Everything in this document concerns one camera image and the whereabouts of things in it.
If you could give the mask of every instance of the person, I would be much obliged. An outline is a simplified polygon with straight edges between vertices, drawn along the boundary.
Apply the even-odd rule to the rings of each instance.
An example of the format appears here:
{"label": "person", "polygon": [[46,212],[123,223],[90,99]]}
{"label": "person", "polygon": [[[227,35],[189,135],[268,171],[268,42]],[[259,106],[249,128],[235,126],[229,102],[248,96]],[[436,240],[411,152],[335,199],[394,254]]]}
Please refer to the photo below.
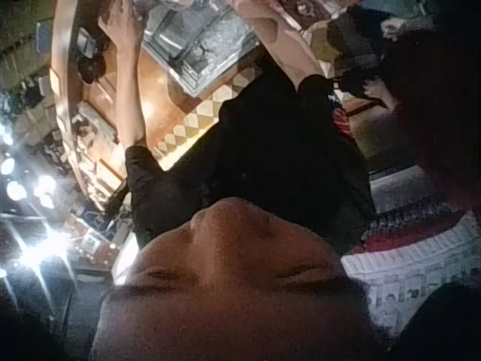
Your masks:
{"label": "person", "polygon": [[380,352],[363,286],[340,262],[375,211],[362,155],[332,120],[332,84],[265,2],[232,6],[280,68],[225,102],[219,123],[170,171],[147,149],[137,73],[144,21],[132,0],[99,20],[116,45],[116,127],[143,250],[103,301],[93,359]]}
{"label": "person", "polygon": [[472,0],[439,3],[435,16],[382,21],[393,44],[380,66],[348,72],[340,88],[395,112],[418,164],[451,204],[469,210],[481,202],[479,41],[471,36],[479,11]]}

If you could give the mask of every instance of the eyebrow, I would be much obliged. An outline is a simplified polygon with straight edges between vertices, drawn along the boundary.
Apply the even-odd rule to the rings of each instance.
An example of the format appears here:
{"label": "eyebrow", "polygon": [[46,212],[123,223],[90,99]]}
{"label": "eyebrow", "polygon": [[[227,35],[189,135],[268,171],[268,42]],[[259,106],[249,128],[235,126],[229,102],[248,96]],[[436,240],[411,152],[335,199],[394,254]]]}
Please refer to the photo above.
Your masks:
{"label": "eyebrow", "polygon": [[[142,297],[165,296],[182,292],[173,287],[157,286],[115,286],[110,288],[100,300],[100,304],[124,302]],[[366,296],[366,285],[347,276],[333,278],[327,281],[297,282],[285,284],[273,289],[275,293],[296,293],[306,296],[327,297],[333,295],[357,296],[361,299]]]}

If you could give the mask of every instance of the sleeve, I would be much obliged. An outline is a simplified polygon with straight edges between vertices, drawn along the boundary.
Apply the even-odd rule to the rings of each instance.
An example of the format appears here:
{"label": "sleeve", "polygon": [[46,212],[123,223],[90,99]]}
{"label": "sleeve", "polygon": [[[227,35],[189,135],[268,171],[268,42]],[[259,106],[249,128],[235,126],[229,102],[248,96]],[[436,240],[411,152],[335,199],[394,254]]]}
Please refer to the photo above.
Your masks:
{"label": "sleeve", "polygon": [[182,187],[172,174],[160,168],[147,148],[128,148],[126,168],[139,247],[187,222],[200,207],[197,189]]}
{"label": "sleeve", "polygon": [[337,169],[337,177],[343,184],[343,198],[334,221],[334,248],[347,252],[358,244],[369,222],[376,216],[371,195],[369,174],[365,158],[355,139],[334,123],[333,117],[340,110],[334,102],[331,81],[320,75],[303,80],[298,89],[302,109],[318,139],[324,143],[327,154]]}

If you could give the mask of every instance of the wooden counter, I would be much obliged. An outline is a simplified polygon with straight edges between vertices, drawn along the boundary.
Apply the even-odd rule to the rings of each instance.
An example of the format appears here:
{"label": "wooden counter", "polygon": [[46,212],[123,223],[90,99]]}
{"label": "wooden counter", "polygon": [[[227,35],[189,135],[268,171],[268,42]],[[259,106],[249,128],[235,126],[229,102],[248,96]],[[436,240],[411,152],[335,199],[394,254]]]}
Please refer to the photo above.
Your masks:
{"label": "wooden counter", "polygon": [[[113,44],[103,53],[106,62],[104,77],[92,85],[85,84],[77,72],[77,38],[80,27],[94,37],[101,30],[97,18],[101,2],[95,0],[58,0],[53,25],[52,71],[57,119],[62,130],[65,150],[74,169],[82,191],[87,195],[86,178],[80,171],[81,160],[77,136],[72,132],[72,120],[77,115],[77,106],[84,100],[115,127],[116,98],[116,48]],[[245,65],[252,62],[256,52],[244,57],[236,66],[225,73],[210,89],[198,98],[185,94],[180,85],[169,76],[146,51],[139,59],[139,86],[144,117],[147,124],[147,143],[158,144],[184,117],[195,109],[215,89],[234,77]],[[95,161],[103,159],[109,166],[125,177],[122,170],[122,152],[116,155],[94,153],[89,156]]]}

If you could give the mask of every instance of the ceiling light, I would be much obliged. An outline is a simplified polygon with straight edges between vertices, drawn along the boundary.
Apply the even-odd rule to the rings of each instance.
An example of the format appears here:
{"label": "ceiling light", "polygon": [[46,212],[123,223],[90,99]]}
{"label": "ceiling light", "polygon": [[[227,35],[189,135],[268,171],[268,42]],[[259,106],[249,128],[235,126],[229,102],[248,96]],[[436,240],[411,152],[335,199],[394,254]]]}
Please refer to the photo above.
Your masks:
{"label": "ceiling light", "polygon": [[47,194],[42,194],[40,196],[40,204],[43,205],[45,208],[54,209],[55,205],[53,204],[52,197]]}
{"label": "ceiling light", "polygon": [[15,168],[15,159],[7,158],[2,163],[1,173],[2,175],[9,175],[11,174],[12,171],[14,171],[14,168]]}
{"label": "ceiling light", "polygon": [[15,180],[7,185],[7,194],[10,199],[15,202],[27,198],[25,187]]}
{"label": "ceiling light", "polygon": [[12,138],[12,136],[8,133],[6,134],[3,134],[3,142],[8,145],[8,146],[11,146],[14,144],[14,139]]}
{"label": "ceiling light", "polygon": [[53,194],[57,187],[57,182],[49,175],[42,175],[38,178],[38,187],[42,193]]}

